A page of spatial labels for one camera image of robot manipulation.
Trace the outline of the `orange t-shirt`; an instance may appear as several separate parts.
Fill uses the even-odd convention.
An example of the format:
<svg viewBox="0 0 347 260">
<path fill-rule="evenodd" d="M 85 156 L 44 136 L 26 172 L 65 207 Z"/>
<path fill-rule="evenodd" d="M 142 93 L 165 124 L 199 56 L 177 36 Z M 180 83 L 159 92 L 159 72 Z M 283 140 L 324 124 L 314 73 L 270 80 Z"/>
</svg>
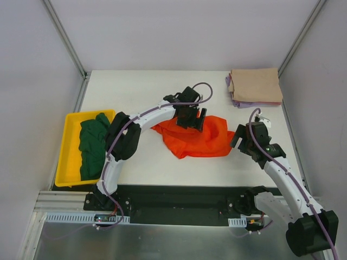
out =
<svg viewBox="0 0 347 260">
<path fill-rule="evenodd" d="M 226 119 L 206 116 L 202 132 L 184 129 L 176 121 L 166 120 L 151 129 L 162 136 L 163 143 L 178 159 L 225 157 L 232 150 L 230 143 L 235 133 L 228 130 Z"/>
</svg>

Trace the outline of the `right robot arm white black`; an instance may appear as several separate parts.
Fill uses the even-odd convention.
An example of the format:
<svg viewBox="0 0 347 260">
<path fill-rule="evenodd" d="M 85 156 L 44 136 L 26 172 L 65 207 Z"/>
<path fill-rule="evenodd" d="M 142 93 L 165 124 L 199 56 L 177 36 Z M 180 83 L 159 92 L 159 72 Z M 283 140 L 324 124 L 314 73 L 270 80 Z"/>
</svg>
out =
<svg viewBox="0 0 347 260">
<path fill-rule="evenodd" d="M 259 211 L 267 214 L 284 229 L 287 244 L 298 257 L 330 249 L 333 258 L 338 259 L 337 215 L 313 198 L 294 175 L 283 149 L 270 141 L 266 125 L 258 121 L 238 125 L 230 145 L 259 164 L 287 204 L 278 201 L 269 189 L 257 186 L 235 202 L 235 211 L 246 216 Z"/>
</svg>

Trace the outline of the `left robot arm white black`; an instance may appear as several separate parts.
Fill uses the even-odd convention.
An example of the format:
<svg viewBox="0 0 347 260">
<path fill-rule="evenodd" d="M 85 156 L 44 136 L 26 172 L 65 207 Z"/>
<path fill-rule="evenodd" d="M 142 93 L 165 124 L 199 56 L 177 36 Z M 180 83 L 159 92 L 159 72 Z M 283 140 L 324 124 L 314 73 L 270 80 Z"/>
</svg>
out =
<svg viewBox="0 0 347 260">
<path fill-rule="evenodd" d="M 105 163 L 101 176 L 92 191 L 95 204 L 104 211 L 110 210 L 116 203 L 112 196 L 118 188 L 118 180 L 126 160 L 132 157 L 139 144 L 140 136 L 153 126 L 171 119 L 181 128 L 192 128 L 202 132 L 207 110 L 199 105 L 209 101 L 213 95 L 204 99 L 195 88 L 186 87 L 184 91 L 170 94 L 156 106 L 137 114 L 128 115 L 119 112 L 114 117 L 105 135 Z"/>
</svg>

